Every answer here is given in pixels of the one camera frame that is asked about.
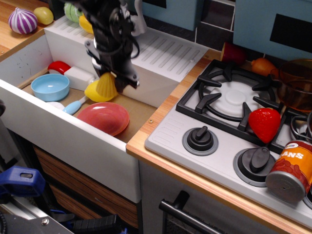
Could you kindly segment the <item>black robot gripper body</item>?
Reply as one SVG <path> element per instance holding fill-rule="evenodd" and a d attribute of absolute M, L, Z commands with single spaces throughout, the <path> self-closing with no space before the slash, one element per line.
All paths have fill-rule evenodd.
<path fill-rule="evenodd" d="M 139 86 L 139 76 L 131 62 L 131 55 L 125 55 L 121 47 L 112 52 L 102 51 L 94 39 L 87 40 L 84 46 L 91 58 L 105 64 L 107 72 L 129 79 L 135 89 Z"/>

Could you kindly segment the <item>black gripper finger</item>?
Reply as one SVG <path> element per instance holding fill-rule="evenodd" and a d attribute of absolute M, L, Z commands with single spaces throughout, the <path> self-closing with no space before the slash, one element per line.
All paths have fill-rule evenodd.
<path fill-rule="evenodd" d="M 97 61 L 95 58 L 92 58 L 92 65 L 98 77 L 101 77 L 107 72 L 105 64 L 101 61 Z"/>
<path fill-rule="evenodd" d="M 118 93 L 122 93 L 123 90 L 128 86 L 128 85 L 132 85 L 132 82 L 123 77 L 123 76 L 116 76 L 115 78 L 115 87 Z"/>

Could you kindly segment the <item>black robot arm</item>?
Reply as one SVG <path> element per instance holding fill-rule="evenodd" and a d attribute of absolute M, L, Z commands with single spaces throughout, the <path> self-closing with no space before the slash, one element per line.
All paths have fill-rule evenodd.
<path fill-rule="evenodd" d="M 85 42 L 87 54 L 98 76 L 104 73 L 116 75 L 114 85 L 119 93 L 128 86 L 139 86 L 139 75 L 131 59 L 139 53 L 139 45 L 133 36 L 135 24 L 130 13 L 123 12 L 118 0 L 70 0 L 82 11 L 91 24 L 94 39 Z"/>

